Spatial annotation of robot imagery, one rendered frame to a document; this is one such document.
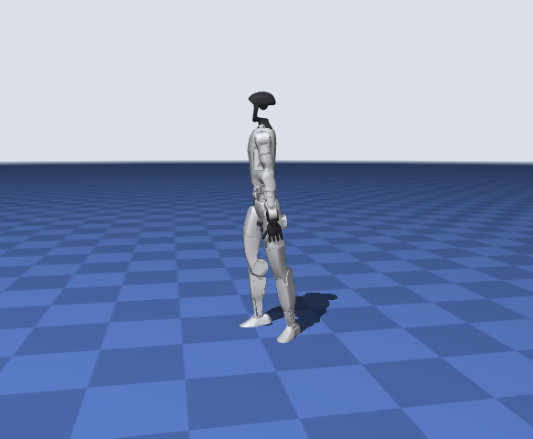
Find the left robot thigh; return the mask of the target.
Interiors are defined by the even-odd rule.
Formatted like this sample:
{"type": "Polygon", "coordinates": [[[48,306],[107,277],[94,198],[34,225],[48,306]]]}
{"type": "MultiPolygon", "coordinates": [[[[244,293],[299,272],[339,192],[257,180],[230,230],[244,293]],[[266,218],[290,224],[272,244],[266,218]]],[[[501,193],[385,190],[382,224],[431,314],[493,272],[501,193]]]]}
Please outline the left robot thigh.
{"type": "MultiPolygon", "coordinates": [[[[279,211],[278,216],[279,220],[277,222],[280,224],[282,230],[285,230],[287,228],[287,218],[284,213],[280,213],[279,211]]],[[[265,217],[263,219],[263,234],[267,230],[268,224],[269,222],[267,222],[267,219],[265,217]]],[[[269,243],[269,234],[267,233],[263,242],[269,264],[274,274],[274,280],[276,281],[276,278],[282,278],[284,282],[286,280],[287,274],[286,269],[289,268],[288,266],[286,266],[285,260],[285,241],[281,240],[279,234],[279,241],[277,241],[275,236],[275,241],[272,240],[269,243]]]]}

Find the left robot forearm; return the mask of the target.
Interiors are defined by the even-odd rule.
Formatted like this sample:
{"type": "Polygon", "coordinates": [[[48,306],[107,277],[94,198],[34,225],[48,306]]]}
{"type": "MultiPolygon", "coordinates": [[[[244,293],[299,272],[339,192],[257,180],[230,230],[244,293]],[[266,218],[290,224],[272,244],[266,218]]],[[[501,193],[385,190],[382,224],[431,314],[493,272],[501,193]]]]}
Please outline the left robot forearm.
{"type": "Polygon", "coordinates": [[[269,213],[269,220],[274,220],[278,218],[277,209],[276,209],[276,197],[275,197],[275,190],[276,190],[276,183],[275,179],[273,177],[272,172],[266,171],[262,174],[262,180],[264,183],[264,186],[262,188],[263,196],[265,199],[264,207],[269,213]]]}

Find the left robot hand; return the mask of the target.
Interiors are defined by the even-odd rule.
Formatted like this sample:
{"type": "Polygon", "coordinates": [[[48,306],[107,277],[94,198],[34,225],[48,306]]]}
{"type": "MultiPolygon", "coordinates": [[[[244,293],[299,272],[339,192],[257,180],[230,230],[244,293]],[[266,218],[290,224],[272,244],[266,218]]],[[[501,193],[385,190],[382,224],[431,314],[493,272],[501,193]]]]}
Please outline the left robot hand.
{"type": "MultiPolygon", "coordinates": [[[[277,211],[277,214],[278,214],[278,211],[277,211]]],[[[279,241],[279,233],[280,233],[281,240],[283,240],[282,228],[280,224],[277,222],[279,220],[279,216],[277,219],[269,219],[269,213],[268,211],[266,211],[266,219],[267,219],[267,222],[269,222],[269,224],[267,225],[267,230],[264,232],[262,239],[264,240],[268,233],[269,243],[272,240],[275,241],[275,236],[276,236],[277,241],[279,241]]]]}

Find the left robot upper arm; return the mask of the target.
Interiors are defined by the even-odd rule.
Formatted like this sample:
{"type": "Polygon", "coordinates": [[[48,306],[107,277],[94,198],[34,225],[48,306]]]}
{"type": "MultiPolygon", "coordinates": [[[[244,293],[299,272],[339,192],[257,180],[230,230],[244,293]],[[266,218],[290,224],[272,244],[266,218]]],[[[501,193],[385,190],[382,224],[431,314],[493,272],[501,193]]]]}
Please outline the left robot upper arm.
{"type": "Polygon", "coordinates": [[[264,172],[270,171],[274,177],[271,135],[267,131],[260,131],[254,135],[254,141],[263,167],[263,170],[258,174],[258,180],[264,184],[262,180],[262,174],[264,172]]]}

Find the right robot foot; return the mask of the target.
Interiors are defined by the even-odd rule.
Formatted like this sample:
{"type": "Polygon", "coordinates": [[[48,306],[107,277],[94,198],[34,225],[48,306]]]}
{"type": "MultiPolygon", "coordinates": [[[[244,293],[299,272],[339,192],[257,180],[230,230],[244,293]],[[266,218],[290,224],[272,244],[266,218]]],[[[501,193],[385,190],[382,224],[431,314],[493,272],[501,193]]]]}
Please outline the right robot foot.
{"type": "Polygon", "coordinates": [[[271,317],[268,314],[263,313],[261,318],[256,319],[254,318],[254,316],[252,316],[247,321],[240,324],[240,327],[258,327],[258,326],[270,324],[271,322],[272,322],[271,317]]]}

